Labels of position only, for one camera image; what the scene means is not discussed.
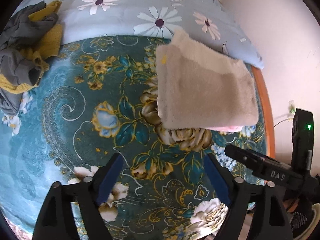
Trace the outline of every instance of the light blue pillow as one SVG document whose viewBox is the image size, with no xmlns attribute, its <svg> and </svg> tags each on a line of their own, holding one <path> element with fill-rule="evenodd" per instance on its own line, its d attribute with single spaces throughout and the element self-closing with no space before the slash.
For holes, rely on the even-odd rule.
<svg viewBox="0 0 320 240">
<path fill-rule="evenodd" d="M 24 0 L 17 10 L 40 1 Z M 255 47 L 217 0 L 61 1 L 63 44 L 103 35 L 172 38 L 176 28 L 183 28 L 194 40 L 263 68 Z"/>
</svg>

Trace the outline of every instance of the pink cloth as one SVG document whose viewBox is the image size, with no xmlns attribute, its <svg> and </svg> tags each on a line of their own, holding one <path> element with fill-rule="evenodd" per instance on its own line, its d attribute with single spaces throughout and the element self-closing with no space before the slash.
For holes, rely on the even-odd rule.
<svg viewBox="0 0 320 240">
<path fill-rule="evenodd" d="M 243 126 L 207 127 L 205 129 L 219 132 L 240 132 Z"/>
</svg>

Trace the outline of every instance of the gray cloth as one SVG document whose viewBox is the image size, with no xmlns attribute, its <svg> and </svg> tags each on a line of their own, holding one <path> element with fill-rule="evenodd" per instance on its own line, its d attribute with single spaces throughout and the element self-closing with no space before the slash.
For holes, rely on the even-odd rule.
<svg viewBox="0 0 320 240">
<path fill-rule="evenodd" d="M 0 34 L 0 73 L 14 86 L 26 83 L 34 86 L 41 69 L 25 59 L 18 49 L 38 42 L 57 22 L 52 13 L 42 21 L 30 21 L 29 15 L 46 7 L 44 1 L 29 5 L 10 18 Z M 16 115 L 22 94 L 15 95 L 0 88 L 0 109 L 7 115 Z"/>
<path fill-rule="evenodd" d="M 25 59 L 16 49 L 0 50 L 0 72 L 14 86 L 34 86 L 41 74 L 41 68 Z"/>
<path fill-rule="evenodd" d="M 0 34 L 0 49 L 19 49 L 39 41 L 57 22 L 58 15 L 52 13 L 42 21 L 30 21 L 29 15 L 46 7 L 44 1 L 29 5 L 10 18 Z"/>
<path fill-rule="evenodd" d="M 0 88 L 0 109 L 7 115 L 16 115 L 22 99 L 22 93 L 15 95 Z"/>
</svg>

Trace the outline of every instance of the teal floral blanket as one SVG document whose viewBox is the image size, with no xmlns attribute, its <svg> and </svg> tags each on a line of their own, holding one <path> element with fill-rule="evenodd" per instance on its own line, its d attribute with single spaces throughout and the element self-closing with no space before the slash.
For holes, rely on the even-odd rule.
<svg viewBox="0 0 320 240">
<path fill-rule="evenodd" d="M 203 169 L 206 154 L 235 176 L 263 182 L 224 154 L 228 143 L 265 154 L 259 98 L 258 124 L 239 133 L 162 126 L 155 49 L 168 42 L 105 36 L 61 47 L 40 86 L 26 95 L 19 120 L 4 118 L 11 127 L 0 126 L 0 205 L 8 219 L 32 232 L 54 181 L 68 183 L 78 167 L 92 172 L 114 152 L 124 158 L 119 182 L 129 188 L 114 202 L 114 221 L 105 221 L 114 239 L 185 239 L 194 208 L 215 197 Z M 75 214 L 85 239 L 76 206 Z"/>
</svg>

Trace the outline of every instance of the pile of clothes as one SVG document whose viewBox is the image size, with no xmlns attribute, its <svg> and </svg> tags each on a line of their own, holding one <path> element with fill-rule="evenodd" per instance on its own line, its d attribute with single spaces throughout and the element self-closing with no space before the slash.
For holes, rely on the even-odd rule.
<svg viewBox="0 0 320 240">
<path fill-rule="evenodd" d="M 56 24 L 61 1 L 30 5 L 11 17 L 0 34 L 0 109 L 18 113 L 23 93 L 37 87 L 57 56 L 62 25 Z"/>
<path fill-rule="evenodd" d="M 224 132 L 256 125 L 254 80 L 242 60 L 192 40 L 183 30 L 156 49 L 158 113 L 166 129 Z"/>
</svg>

